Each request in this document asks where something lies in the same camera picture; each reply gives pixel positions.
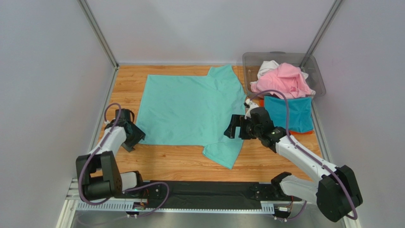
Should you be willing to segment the mint green t shirt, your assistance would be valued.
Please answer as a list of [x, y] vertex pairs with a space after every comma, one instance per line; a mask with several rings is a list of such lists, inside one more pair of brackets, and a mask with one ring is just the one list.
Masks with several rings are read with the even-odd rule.
[[149, 75], [136, 118], [142, 144], [202, 146], [205, 157], [231, 169], [243, 141], [224, 132], [233, 114], [245, 114], [245, 98], [230, 65], [205, 76]]

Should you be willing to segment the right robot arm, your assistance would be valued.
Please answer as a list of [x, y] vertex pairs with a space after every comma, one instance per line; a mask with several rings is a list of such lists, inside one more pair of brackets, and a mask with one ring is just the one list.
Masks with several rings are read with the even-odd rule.
[[264, 107], [249, 106], [245, 115], [233, 114], [224, 131], [228, 138], [258, 139], [264, 147], [288, 159], [306, 173], [311, 180], [300, 179], [284, 172], [272, 179], [277, 190], [287, 196], [298, 197], [316, 204], [330, 221], [337, 222], [352, 213], [357, 219], [356, 208], [363, 198], [354, 171], [346, 166], [336, 166], [306, 148], [283, 127], [276, 127]]

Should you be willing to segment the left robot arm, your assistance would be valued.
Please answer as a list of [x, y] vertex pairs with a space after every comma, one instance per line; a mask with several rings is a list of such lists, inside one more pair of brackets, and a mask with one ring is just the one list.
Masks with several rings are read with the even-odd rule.
[[132, 111], [117, 109], [116, 117], [105, 127], [101, 141], [89, 154], [77, 157], [79, 196], [84, 202], [118, 198], [143, 184], [138, 171], [121, 173], [116, 163], [120, 148], [132, 152], [145, 138], [145, 133], [134, 124], [134, 118]]

